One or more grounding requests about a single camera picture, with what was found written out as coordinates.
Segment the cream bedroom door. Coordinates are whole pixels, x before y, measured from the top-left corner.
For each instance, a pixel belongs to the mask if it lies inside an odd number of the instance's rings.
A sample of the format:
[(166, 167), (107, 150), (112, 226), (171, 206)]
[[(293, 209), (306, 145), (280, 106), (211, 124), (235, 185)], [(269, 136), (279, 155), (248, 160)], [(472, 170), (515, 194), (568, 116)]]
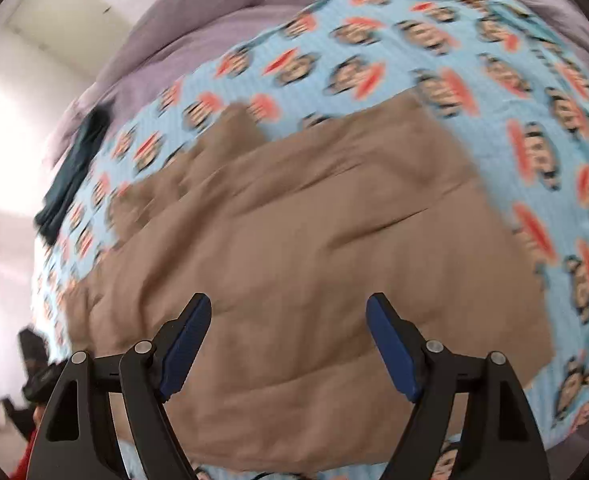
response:
[(96, 77), (130, 25), (104, 0), (20, 0), (8, 27), (76, 72)]

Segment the purple duvet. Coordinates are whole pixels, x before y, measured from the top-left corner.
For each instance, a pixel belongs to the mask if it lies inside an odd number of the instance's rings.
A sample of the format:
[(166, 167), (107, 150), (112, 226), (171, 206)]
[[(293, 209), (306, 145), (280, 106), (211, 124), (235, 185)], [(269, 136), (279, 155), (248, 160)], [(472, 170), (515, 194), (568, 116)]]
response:
[[(293, 18), (315, 0), (157, 0), (135, 24), (93, 84), (63, 113), (49, 160), (68, 150), (83, 117), (110, 101), (113, 129), (157, 98), (172, 82), (235, 44)], [(589, 0), (518, 0), (569, 40), (589, 66)]]

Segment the folded dark blue jeans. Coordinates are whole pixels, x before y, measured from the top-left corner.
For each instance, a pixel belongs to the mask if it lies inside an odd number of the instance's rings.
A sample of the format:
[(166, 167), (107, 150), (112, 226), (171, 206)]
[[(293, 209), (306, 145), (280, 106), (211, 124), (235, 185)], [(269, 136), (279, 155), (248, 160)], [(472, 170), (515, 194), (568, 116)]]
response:
[(52, 247), (58, 240), (64, 217), (99, 151), (112, 119), (110, 102), (97, 105), (82, 120), (68, 154), (44, 197), (42, 210), (34, 217), (37, 232)]

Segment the tan puffer jacket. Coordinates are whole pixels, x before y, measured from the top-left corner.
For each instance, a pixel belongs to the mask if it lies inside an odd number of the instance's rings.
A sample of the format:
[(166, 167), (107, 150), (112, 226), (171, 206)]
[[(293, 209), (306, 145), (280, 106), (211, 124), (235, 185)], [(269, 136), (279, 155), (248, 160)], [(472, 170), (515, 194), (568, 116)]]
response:
[(233, 105), (111, 219), (118, 245), (67, 293), (72, 347), (123, 352), (208, 295), (208, 335), (166, 407), (200, 464), (387, 460), (412, 407), (366, 325), (375, 292), (454, 352), (504, 352), (523, 384), (553, 356), (525, 245), (412, 91), (278, 141)]

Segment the monkey print striped blanket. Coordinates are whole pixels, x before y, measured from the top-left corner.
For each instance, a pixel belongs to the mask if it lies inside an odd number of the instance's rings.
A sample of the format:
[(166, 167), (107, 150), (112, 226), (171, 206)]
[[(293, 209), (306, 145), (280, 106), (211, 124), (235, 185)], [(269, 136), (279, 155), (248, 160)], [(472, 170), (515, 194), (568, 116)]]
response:
[(525, 245), (553, 356), (523, 385), (545, 448), (564, 443), (589, 420), (589, 70), (517, 0), (317, 0), (110, 124), (56, 244), (36, 250), (32, 309), (52, 360), (78, 351), (66, 297), (118, 245), (114, 200), (225, 110), (244, 107), (278, 141), (404, 91), (462, 144)]

